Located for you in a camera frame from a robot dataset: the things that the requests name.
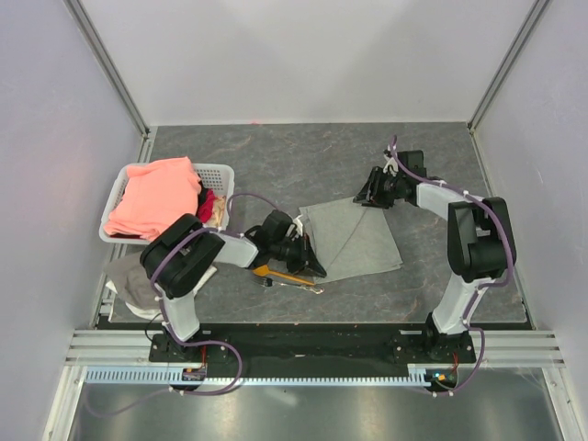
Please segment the grey cloth napkin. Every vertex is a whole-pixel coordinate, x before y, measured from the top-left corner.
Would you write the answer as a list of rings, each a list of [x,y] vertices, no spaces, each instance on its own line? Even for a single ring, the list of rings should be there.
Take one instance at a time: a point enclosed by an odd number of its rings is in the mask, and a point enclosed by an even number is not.
[[[351,198],[300,208],[305,231],[327,277],[317,284],[398,270],[401,254],[382,209]]]

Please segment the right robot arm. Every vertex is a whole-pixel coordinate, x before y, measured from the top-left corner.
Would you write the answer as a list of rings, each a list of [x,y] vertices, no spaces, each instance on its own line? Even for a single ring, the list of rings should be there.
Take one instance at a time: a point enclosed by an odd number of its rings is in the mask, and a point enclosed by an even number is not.
[[[385,156],[386,164],[371,169],[354,202],[390,209],[403,200],[447,222],[451,277],[427,318],[431,333],[420,341],[427,359],[442,361],[454,350],[451,335],[469,329],[486,291],[508,285],[514,275],[516,249],[508,207],[503,198],[482,198],[428,176],[421,150],[399,151],[391,145]]]

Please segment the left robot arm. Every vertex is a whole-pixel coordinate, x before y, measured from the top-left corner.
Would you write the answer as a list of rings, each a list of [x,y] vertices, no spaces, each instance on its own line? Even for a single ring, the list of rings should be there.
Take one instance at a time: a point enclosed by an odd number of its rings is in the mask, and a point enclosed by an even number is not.
[[[182,361],[200,354],[200,322],[191,293],[215,263],[247,269],[266,283],[304,288],[327,276],[302,223],[284,211],[272,210],[261,224],[242,233],[206,227],[196,216],[183,215],[140,256],[172,335],[170,351]]]

